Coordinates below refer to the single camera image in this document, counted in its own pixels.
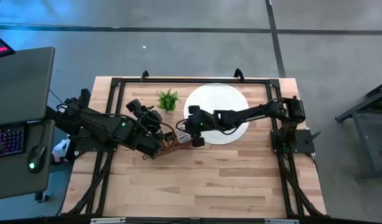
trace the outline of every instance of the gray floor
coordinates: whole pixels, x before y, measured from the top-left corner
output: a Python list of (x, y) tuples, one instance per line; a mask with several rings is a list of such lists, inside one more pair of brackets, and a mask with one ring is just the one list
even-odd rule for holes
[[(271, 2), (278, 29), (382, 29), (382, 0)], [(2, 0), (0, 24), (269, 28), (264, 0)], [(0, 30), (0, 36), (16, 50), (56, 48), (51, 88), (61, 99), (91, 89), (97, 75), (140, 75), (143, 70), (229, 77), (239, 67), (247, 77), (279, 76), (271, 34)], [(328, 214), (382, 222), (382, 180), (355, 182), (368, 163), (353, 123), (333, 119), (382, 83), (382, 36), (279, 35), (279, 44), (286, 77), (297, 79), (307, 124), (322, 131), (315, 146)], [(57, 103), (49, 98), (50, 106)], [(62, 182), (52, 176), (49, 187)], [(53, 202), (43, 207), (16, 203), (23, 209), (16, 216), (1, 212), (0, 219), (37, 216), (28, 212), (36, 206), (38, 215), (59, 208)]]

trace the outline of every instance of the computer mouse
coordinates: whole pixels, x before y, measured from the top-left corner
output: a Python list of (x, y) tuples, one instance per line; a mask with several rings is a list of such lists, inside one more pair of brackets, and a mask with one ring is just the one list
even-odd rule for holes
[(37, 174), (43, 169), (45, 161), (46, 147), (38, 145), (33, 147), (28, 154), (28, 170), (32, 174)]

